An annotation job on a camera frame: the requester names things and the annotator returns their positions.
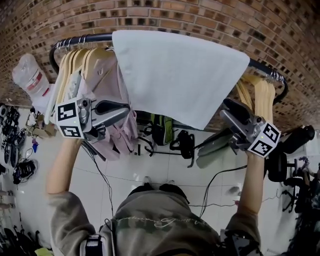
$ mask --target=sleeve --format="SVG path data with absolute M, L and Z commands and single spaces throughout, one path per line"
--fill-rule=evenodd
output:
M 226 229 L 246 232 L 261 245 L 261 238 L 258 230 L 258 215 L 254 213 L 249 211 L 237 212 L 232 216 Z
M 80 199 L 71 192 L 50 194 L 48 215 L 55 255 L 80 255 L 81 242 L 96 233 L 95 228 L 89 223 Z

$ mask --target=person's arm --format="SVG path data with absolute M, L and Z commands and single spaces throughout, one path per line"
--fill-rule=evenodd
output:
M 47 194 L 69 191 L 72 171 L 82 139 L 64 139 L 61 149 L 46 179 Z
M 51 245 L 54 254 L 80 255 L 83 240 L 96 233 L 80 199 L 69 192 L 80 139 L 65 139 L 46 180 Z
M 247 168 L 236 214 L 227 225 L 227 230 L 242 231 L 259 245 L 258 212 L 263 198 L 265 159 L 247 152 Z
M 250 152 L 247 154 L 246 173 L 237 211 L 258 214 L 264 190 L 265 159 Z

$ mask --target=clothing rack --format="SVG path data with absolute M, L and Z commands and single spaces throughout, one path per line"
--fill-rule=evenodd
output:
M 55 60 L 56 49 L 61 49 L 65 47 L 68 48 L 69 46 L 72 46 L 72 45 L 80 45 L 80 44 L 84 45 L 85 43 L 95 43 L 95 42 L 104 42 L 104 41 L 112 41 L 112 33 L 87 34 L 87 35 L 62 39 L 58 41 L 56 44 L 54 44 L 50 50 L 50 53 L 49 53 L 50 64 L 54 69 L 54 71 L 58 74 L 59 66 Z M 275 81 L 279 81 L 283 84 L 283 87 L 284 87 L 283 91 L 281 94 L 279 94 L 277 97 L 274 98 L 273 105 L 276 103 L 279 103 L 281 100 L 284 99 L 289 89 L 288 89 L 287 80 L 284 78 L 283 75 L 278 73 L 272 67 L 266 66 L 252 58 L 250 58 L 250 62 L 248 66 L 251 68 L 255 68 L 262 75 L 267 76 L 268 78 L 271 78 Z

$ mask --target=white tile floor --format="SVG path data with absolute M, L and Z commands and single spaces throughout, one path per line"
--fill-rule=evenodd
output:
M 27 118 L 27 110 L 20 110 L 21 118 L 19 123 L 22 128 Z M 196 144 L 202 142 L 211 134 L 203 131 L 192 131 L 195 135 Z M 37 138 L 39 143 L 38 151 L 31 158 L 39 162 L 37 173 L 25 184 L 18 186 L 12 183 L 12 169 L 7 176 L 1 176 L 0 180 L 4 190 L 13 190 L 15 193 L 16 209 L 4 212 L 2 225 L 12 226 L 19 224 L 19 212 L 24 228 L 28 231 L 40 231 L 43 243 L 49 243 L 49 224 L 46 213 L 45 179 L 49 168 L 55 159 L 62 142 L 62 137 L 57 133 L 56 137 L 50 139 Z M 31 138 L 27 138 L 22 153 L 31 148 Z M 161 147 L 158 150 L 169 151 L 168 147 Z M 0 162 L 4 164 L 3 154 L 0 154 Z M 96 158 L 100 170 L 107 175 L 112 187 L 113 211 L 128 196 L 132 189 L 140 186 L 145 176 L 150 176 L 152 181 L 163 184 L 168 180 L 175 180 L 187 195 L 191 205 L 201 205 L 208 182 L 219 171 L 240 167 L 246 164 L 246 154 L 240 152 L 234 155 L 228 150 L 225 155 L 216 160 L 205 169 L 199 169 L 196 164 L 187 168 L 189 159 L 183 159 L 178 155 L 155 154 L 152 157 L 125 156 L 119 161 L 103 162 Z M 227 192 L 233 186 L 242 186 L 245 170 L 219 174 L 209 189 L 208 203 L 218 205 L 233 205 L 238 196 L 229 195 Z M 264 182 L 263 198 L 273 198 L 281 187 L 267 178 Z M 86 209 L 90 222 L 95 229 L 104 224 L 105 218 L 111 218 L 111 204 L 109 201 L 108 188 L 100 176 L 95 164 L 83 149 L 80 149 L 77 156 L 70 191 L 81 199 Z M 259 214 L 259 230 L 262 238 L 262 252 L 267 249 L 283 252 L 288 247 L 289 238 L 292 235 L 295 215 L 283 215 L 282 204 L 285 198 L 267 200 L 262 204 Z M 199 214 L 200 207 L 191 207 L 195 214 Z M 236 206 L 208 206 L 203 219 L 218 232 L 225 228 L 231 216 L 236 212 Z

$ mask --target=white towel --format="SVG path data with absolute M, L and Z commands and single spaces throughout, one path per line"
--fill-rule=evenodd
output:
M 201 130 L 250 61 L 243 52 L 174 33 L 119 30 L 112 41 L 133 109 Z

